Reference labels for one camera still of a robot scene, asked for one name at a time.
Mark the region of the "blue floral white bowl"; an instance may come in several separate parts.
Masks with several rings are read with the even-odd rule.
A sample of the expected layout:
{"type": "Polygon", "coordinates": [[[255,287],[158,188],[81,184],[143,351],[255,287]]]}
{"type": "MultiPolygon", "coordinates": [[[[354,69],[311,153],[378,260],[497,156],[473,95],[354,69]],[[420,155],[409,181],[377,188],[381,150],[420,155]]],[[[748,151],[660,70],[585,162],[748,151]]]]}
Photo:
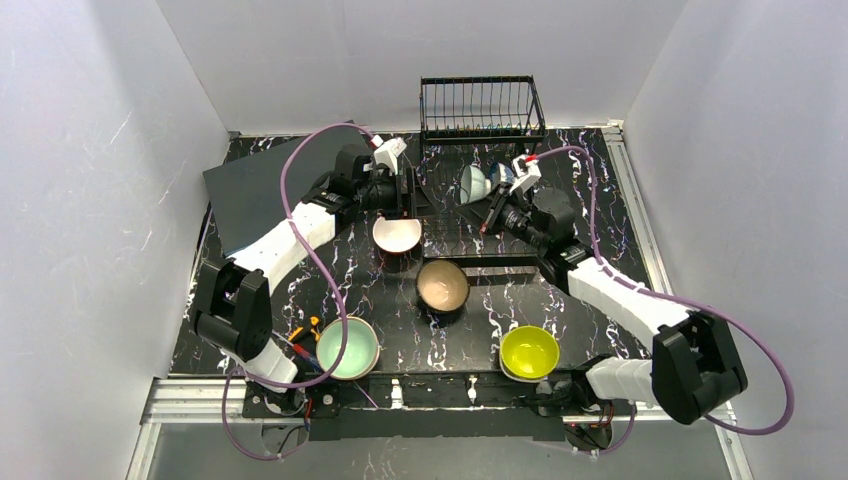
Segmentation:
{"type": "Polygon", "coordinates": [[[515,173],[509,165],[497,162],[490,167],[487,179],[492,189],[496,190],[500,185],[512,185],[515,182],[515,173]]]}

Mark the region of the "black wire dish rack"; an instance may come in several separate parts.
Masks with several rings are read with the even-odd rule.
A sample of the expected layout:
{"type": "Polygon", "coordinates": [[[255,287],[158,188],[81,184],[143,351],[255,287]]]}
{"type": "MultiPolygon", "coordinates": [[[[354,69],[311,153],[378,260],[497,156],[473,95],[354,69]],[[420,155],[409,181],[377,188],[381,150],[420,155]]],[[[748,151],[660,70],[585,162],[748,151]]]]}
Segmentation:
{"type": "Polygon", "coordinates": [[[545,118],[531,75],[424,77],[420,81],[420,161],[423,188],[437,215],[423,221],[423,256],[464,268],[530,267],[532,247],[503,232],[483,234],[457,213],[462,171],[487,176],[497,162],[535,151],[545,118]]]}

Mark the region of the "celadon green bowl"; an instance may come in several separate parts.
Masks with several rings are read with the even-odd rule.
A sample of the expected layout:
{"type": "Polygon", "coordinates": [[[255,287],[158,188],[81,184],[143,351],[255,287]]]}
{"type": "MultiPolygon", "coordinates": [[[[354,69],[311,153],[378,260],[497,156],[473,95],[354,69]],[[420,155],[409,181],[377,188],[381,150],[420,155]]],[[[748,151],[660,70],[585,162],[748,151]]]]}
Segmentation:
{"type": "Polygon", "coordinates": [[[349,316],[347,327],[346,342],[342,341],[342,321],[336,320],[320,333],[316,344],[316,358],[324,371],[334,364],[341,348],[344,348],[342,359],[331,374],[331,377],[337,380],[357,380],[364,377],[376,367],[380,356],[378,337],[368,322],[349,316]]]}

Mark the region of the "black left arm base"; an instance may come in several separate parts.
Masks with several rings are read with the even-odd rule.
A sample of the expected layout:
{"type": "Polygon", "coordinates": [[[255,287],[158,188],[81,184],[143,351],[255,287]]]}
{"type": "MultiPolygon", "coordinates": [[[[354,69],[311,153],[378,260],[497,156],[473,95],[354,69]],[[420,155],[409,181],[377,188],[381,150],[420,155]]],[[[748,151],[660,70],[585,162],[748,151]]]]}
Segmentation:
{"type": "Polygon", "coordinates": [[[340,384],[331,381],[306,389],[273,392],[257,382],[246,383],[241,416],[260,424],[260,439],[270,453],[293,453],[318,433],[321,422],[338,417],[340,384]]]}

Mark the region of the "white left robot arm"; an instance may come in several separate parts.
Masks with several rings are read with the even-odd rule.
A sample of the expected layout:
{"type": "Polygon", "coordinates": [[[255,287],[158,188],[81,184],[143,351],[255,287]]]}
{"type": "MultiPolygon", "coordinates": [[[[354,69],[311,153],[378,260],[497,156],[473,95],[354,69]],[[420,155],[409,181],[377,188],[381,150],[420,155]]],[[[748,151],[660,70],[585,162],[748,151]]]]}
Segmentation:
{"type": "Polygon", "coordinates": [[[189,311],[195,335],[222,350],[248,379],[284,393],[298,387],[296,364],[272,338],[271,296],[303,260],[332,242],[362,213],[410,220],[430,206],[415,172],[400,162],[401,138],[346,145],[285,216],[252,244],[202,262],[189,311]]]}

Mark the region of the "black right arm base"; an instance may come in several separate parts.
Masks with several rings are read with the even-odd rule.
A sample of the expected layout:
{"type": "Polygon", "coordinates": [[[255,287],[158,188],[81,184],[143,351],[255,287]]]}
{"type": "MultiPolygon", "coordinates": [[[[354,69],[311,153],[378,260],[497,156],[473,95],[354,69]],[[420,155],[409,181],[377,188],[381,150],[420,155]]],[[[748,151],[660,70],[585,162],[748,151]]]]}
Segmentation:
{"type": "Polygon", "coordinates": [[[552,383],[542,381],[527,396],[517,397],[513,405],[530,409],[540,417],[597,416],[596,420],[565,422],[566,442],[573,453],[598,457],[621,448],[632,435],[638,413],[633,402],[599,398],[583,378],[563,378],[552,383]],[[624,432],[614,439],[613,421],[617,407],[625,407],[627,424],[624,432]]]}

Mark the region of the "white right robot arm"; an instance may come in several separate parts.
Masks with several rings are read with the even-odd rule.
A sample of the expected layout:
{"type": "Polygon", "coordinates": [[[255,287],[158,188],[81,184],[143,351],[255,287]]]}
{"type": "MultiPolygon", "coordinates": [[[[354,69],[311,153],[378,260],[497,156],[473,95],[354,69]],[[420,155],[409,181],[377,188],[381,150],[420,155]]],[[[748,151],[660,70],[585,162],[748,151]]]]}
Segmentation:
{"type": "Polygon", "coordinates": [[[702,307],[657,297],[604,260],[575,233],[567,195],[543,190],[532,201],[506,187],[461,189],[457,212],[484,235],[506,232],[533,251],[546,281],[615,321],[648,347],[647,360],[605,357],[579,367],[591,402],[629,400],[660,406],[689,425],[744,392],[748,378],[726,320],[702,307]]]}

